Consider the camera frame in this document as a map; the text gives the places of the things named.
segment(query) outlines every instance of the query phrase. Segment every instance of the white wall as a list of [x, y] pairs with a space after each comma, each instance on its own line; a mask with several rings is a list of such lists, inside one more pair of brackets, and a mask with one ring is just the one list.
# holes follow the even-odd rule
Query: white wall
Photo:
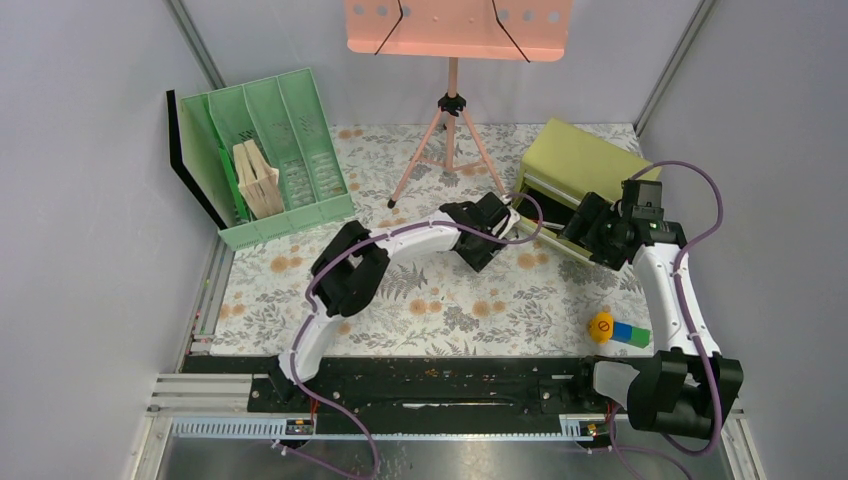
[[[693, 251], [705, 318], [745, 370], [742, 400], [770, 480], [848, 468], [848, 4], [721, 2], [643, 148], [715, 176], [727, 215]], [[714, 216], [694, 174], [666, 171], [690, 237]]]
[[[341, 0], [184, 3], [228, 85], [313, 67], [331, 123], [426, 124], [447, 90], [445, 59], [348, 50]], [[575, 0], [562, 60], [462, 60], [459, 91], [480, 123], [632, 122], [697, 4]]]
[[161, 0], [0, 2], [0, 478], [120, 478], [214, 228], [165, 90], [209, 86]]

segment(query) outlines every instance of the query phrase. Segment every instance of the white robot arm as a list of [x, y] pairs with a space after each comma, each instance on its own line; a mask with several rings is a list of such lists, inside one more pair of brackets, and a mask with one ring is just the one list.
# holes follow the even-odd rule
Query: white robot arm
[[[582, 375], [586, 378], [577, 382], [585, 388], [578, 390], [580, 395], [601, 395], [626, 406], [636, 429], [707, 438], [714, 397], [701, 385], [706, 372], [693, 338], [700, 338], [717, 379], [722, 421], [741, 387], [742, 370], [738, 361], [721, 356], [710, 336], [689, 279], [688, 257], [675, 271], [686, 240], [679, 224], [663, 220], [660, 196], [659, 182], [641, 180], [625, 181], [623, 198], [615, 205], [589, 193], [560, 234], [592, 252], [591, 260], [600, 265], [615, 270], [625, 262], [633, 265], [654, 332], [653, 358], [590, 357]], [[443, 205], [422, 221], [391, 230], [371, 232], [357, 221], [346, 224], [312, 267], [317, 276], [309, 288], [319, 300], [316, 313], [307, 319], [292, 348], [280, 354], [283, 373], [295, 383], [317, 374], [338, 326], [370, 303], [391, 261], [452, 250], [479, 272], [503, 244], [467, 230], [502, 239], [519, 218], [503, 199], [490, 193], [477, 203]], [[354, 247], [356, 253], [348, 258]], [[696, 332], [684, 323], [681, 292]]]
[[295, 372], [301, 381], [310, 380], [318, 373], [321, 357], [336, 330], [345, 317], [367, 306], [391, 262], [454, 250], [479, 272], [503, 248], [445, 224], [460, 224], [504, 238], [520, 218], [515, 210], [490, 193], [476, 204], [446, 204], [427, 218], [392, 229], [368, 231], [357, 221], [348, 223], [313, 265], [313, 274], [352, 245], [367, 238], [385, 238], [374, 242], [373, 247], [363, 248], [363, 253], [354, 254], [352, 259], [344, 259], [317, 283], [316, 294], [321, 300], [317, 302], [317, 312], [308, 320], [303, 334], [295, 339], [296, 345], [280, 354], [283, 373], [294, 380], [293, 351]]
[[739, 393], [742, 367], [722, 357], [704, 323], [688, 254], [680, 256], [687, 244], [683, 228], [663, 218], [662, 184], [625, 180], [622, 187], [615, 204], [587, 194], [560, 236], [592, 252], [598, 264], [615, 270], [625, 262], [633, 265], [648, 304], [655, 353], [632, 361], [588, 359], [585, 393], [625, 406], [638, 430], [709, 438]]

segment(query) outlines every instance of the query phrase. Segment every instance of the music stand tripod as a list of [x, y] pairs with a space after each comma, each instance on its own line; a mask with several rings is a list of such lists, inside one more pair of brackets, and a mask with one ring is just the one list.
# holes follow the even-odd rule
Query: music stand tripod
[[[401, 177], [400, 183], [395, 189], [395, 193], [392, 194], [392, 197], [389, 199], [389, 203], [387, 205], [389, 208], [394, 208], [395, 204], [398, 201], [398, 198], [400, 198], [400, 192], [403, 190], [403, 186], [406, 185], [406, 182], [409, 180], [409, 176], [412, 174], [412, 170], [419, 162], [441, 167], [448, 172], [456, 172], [458, 170], [464, 170], [466, 168], [474, 168], [478, 165], [485, 165], [486, 169], [489, 170], [489, 173], [495, 180], [495, 184], [498, 186], [498, 190], [501, 192], [501, 195], [506, 193], [506, 190], [504, 190], [503, 187], [503, 183], [501, 183], [501, 179], [500, 177], [498, 177], [498, 173], [495, 171], [495, 166], [492, 163], [492, 158], [486, 152], [486, 147], [483, 146], [483, 141], [480, 139], [480, 134], [477, 133], [477, 128], [474, 127], [474, 122], [471, 120], [471, 115], [466, 109], [466, 101], [457, 93], [456, 86], [457, 78], [459, 76], [458, 70], [459, 58], [448, 58], [448, 91], [439, 100], [439, 109], [433, 116], [433, 121], [430, 122], [430, 126], [427, 128], [427, 133], [425, 133], [424, 138], [421, 139], [421, 144], [418, 145], [418, 149], [412, 156], [412, 160], [409, 161], [409, 166], [406, 167], [406, 171], [403, 173], [403, 177]], [[445, 141], [445, 159], [444, 161], [438, 162], [432, 159], [423, 158], [421, 154], [424, 151], [424, 147], [427, 145], [427, 142], [430, 140], [430, 137], [433, 135], [433, 131], [435, 131], [436, 125], [439, 124], [439, 120], [442, 117], [442, 113], [448, 114], [447, 121], [445, 122], [445, 128], [447, 129], [447, 139]], [[477, 144], [477, 149], [480, 150], [480, 155], [482, 158], [480, 159], [480, 161], [456, 167], [453, 164], [453, 157], [454, 152], [456, 150], [456, 145], [454, 143], [456, 136], [456, 119], [459, 117], [459, 115], [462, 115], [462, 119], [465, 120], [465, 125], [471, 132], [471, 138], [473, 138], [474, 143]]]

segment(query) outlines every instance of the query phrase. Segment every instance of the table surface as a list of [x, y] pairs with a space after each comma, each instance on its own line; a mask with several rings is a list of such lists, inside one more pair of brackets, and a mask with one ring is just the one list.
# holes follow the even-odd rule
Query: table surface
[[[507, 188], [543, 125], [479, 125]], [[578, 125], [641, 155], [629, 124]], [[494, 191], [484, 167], [447, 173], [419, 164], [394, 209], [386, 201], [426, 126], [332, 129], [356, 218], [366, 227], [416, 220], [439, 205], [476, 201]], [[440, 158], [445, 134], [425, 155]], [[456, 164], [479, 157], [458, 127]], [[211, 348], [213, 355], [276, 355], [308, 314], [309, 267], [344, 222], [334, 222], [236, 252]], [[604, 307], [618, 321], [649, 328], [641, 287], [629, 266], [591, 266], [538, 241], [506, 247], [480, 273], [447, 252], [393, 264], [371, 304], [338, 329], [327, 355], [562, 356], [651, 355], [616, 342], [596, 345], [586, 326]]]

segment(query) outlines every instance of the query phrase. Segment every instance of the mint green magazine holder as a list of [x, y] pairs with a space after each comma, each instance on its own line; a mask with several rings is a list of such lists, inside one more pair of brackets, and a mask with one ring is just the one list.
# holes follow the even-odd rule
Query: mint green magazine holder
[[[241, 224], [219, 231], [233, 250], [252, 247], [317, 225], [350, 217], [347, 190], [310, 69], [182, 99], [200, 131], [214, 135]], [[256, 141], [280, 170], [283, 213], [252, 220], [238, 192], [233, 145]]]

